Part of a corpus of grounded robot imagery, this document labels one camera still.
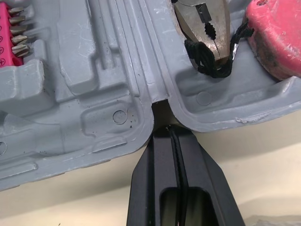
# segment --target metal bit tip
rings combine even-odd
[[[22,57],[29,53],[30,47],[28,45],[21,44],[12,47],[11,50],[16,57]]]
[[[12,37],[11,42],[14,45],[18,45],[18,44],[20,45],[20,44],[26,43],[27,39],[28,39],[28,37],[25,35],[18,35],[18,36]]]
[[[25,32],[27,30],[27,26],[14,26],[10,27],[9,29],[13,36],[17,36]]]
[[[11,8],[8,10],[8,13],[13,16],[13,15],[16,15],[18,13],[21,13],[24,11],[24,7],[17,7],[17,8]]]
[[[18,24],[20,22],[23,22],[25,20],[25,16],[16,16],[16,17],[11,17],[9,19],[9,22],[11,25]]]

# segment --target plastic case lid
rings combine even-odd
[[[301,108],[301,80],[269,76],[246,41],[226,79],[199,74],[169,0],[13,0],[33,38],[20,67],[0,70],[0,190],[138,150],[152,103],[200,132]],[[232,0],[232,32],[248,1]]]

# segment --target scratch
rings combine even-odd
[[[169,33],[169,32],[175,32],[175,29],[171,29],[171,30],[163,31],[163,32],[162,32],[162,34],[166,34],[166,33]]]

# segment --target black string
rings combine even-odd
[[[254,29],[248,28],[248,21],[242,23],[232,36],[230,41],[230,56],[227,62],[219,69],[216,66],[213,52],[203,42],[193,42],[185,40],[185,47],[190,59],[193,59],[198,65],[198,71],[212,78],[226,78],[232,72],[233,54],[235,44],[238,44],[241,38],[251,37]]]

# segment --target white surface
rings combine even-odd
[[[301,221],[301,111],[259,125],[197,134],[224,170],[247,225]],[[1,226],[126,225],[143,150],[0,193]]]

